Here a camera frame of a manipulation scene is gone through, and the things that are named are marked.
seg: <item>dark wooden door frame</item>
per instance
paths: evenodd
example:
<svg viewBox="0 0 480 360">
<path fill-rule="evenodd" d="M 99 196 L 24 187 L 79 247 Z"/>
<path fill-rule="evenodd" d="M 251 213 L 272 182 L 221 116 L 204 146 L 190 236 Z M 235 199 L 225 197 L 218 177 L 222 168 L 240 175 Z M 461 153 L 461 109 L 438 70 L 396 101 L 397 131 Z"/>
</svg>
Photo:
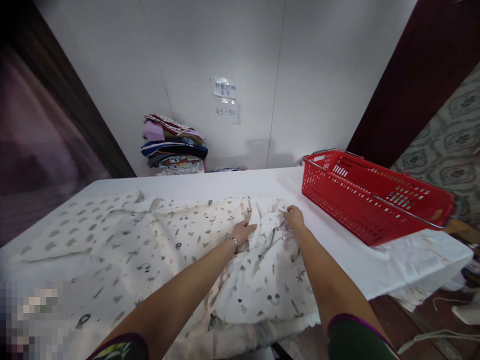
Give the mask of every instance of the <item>dark wooden door frame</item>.
<svg viewBox="0 0 480 360">
<path fill-rule="evenodd" d="M 347 150 L 390 168 L 480 62 L 480 1 L 418 0 Z"/>
</svg>

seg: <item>forearm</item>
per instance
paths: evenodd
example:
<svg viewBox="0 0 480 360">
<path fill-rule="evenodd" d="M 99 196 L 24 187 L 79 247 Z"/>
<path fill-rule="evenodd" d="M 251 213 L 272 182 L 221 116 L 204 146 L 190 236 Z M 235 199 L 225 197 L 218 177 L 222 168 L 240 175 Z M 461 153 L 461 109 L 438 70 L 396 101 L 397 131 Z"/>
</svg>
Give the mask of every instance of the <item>forearm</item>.
<svg viewBox="0 0 480 360">
<path fill-rule="evenodd" d="M 330 320 L 338 314 L 359 317 L 387 338 L 370 304 L 360 289 L 317 241 L 311 231 L 301 225 L 294 228 L 308 279 L 315 296 L 325 334 Z"/>
<path fill-rule="evenodd" d="M 135 308 L 103 343 L 124 333 L 136 333 L 148 344 L 151 358 L 161 359 L 236 249 L 233 241 L 224 241 L 185 268 Z"/>
</svg>

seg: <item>white tablecloth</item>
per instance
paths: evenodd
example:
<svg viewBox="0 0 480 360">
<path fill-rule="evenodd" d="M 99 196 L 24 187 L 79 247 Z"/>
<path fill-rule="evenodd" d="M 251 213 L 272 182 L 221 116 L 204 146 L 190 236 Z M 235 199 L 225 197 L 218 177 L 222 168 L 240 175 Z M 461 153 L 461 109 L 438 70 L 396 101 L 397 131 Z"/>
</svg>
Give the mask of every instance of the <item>white tablecloth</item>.
<svg viewBox="0 0 480 360">
<path fill-rule="evenodd" d="M 305 224 L 318 241 L 353 279 L 367 299 L 390 294 L 411 308 L 443 285 L 472 258 L 472 251 L 441 231 L 424 230 L 370 248 L 302 195 L 302 167 L 249 170 L 163 177 L 99 180 L 75 197 L 114 195 L 141 190 L 147 198 L 162 197 L 183 202 L 253 196 L 285 199 L 297 205 Z M 11 263 L 64 205 L 40 220 L 0 249 L 1 275 L 11 282 L 19 297 L 31 295 L 31 289 L 51 288 L 53 281 L 68 281 L 88 267 L 84 255 L 34 263 Z M 318 314 L 286 322 L 264 321 L 257 325 L 237 325 L 217 333 L 213 351 L 216 357 L 228 357 L 300 332 L 319 324 Z M 248 338 L 248 346 L 235 348 L 229 336 Z"/>
</svg>

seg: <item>wallpaper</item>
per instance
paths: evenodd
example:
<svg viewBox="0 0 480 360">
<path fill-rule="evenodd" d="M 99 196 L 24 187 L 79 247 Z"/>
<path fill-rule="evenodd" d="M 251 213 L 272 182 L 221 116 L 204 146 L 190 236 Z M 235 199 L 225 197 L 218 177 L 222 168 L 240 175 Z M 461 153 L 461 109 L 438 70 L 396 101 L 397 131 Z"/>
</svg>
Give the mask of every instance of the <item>wallpaper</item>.
<svg viewBox="0 0 480 360">
<path fill-rule="evenodd" d="M 454 193 L 454 217 L 480 230 L 479 148 L 480 63 L 391 169 Z"/>
</svg>

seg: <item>silver bracelet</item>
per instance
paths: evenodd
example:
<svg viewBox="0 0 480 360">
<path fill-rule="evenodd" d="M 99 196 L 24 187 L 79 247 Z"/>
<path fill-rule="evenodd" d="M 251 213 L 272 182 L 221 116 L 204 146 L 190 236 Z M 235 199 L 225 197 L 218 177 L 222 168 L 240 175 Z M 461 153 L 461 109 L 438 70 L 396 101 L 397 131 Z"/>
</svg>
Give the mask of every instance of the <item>silver bracelet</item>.
<svg viewBox="0 0 480 360">
<path fill-rule="evenodd" d="M 226 238 L 227 239 L 232 239 L 235 242 L 235 244 L 236 244 L 235 254 L 238 253 L 239 252 L 239 247 L 240 247 L 239 241 L 236 238 L 234 238 L 233 236 L 230 236 L 230 235 L 227 236 Z"/>
</svg>

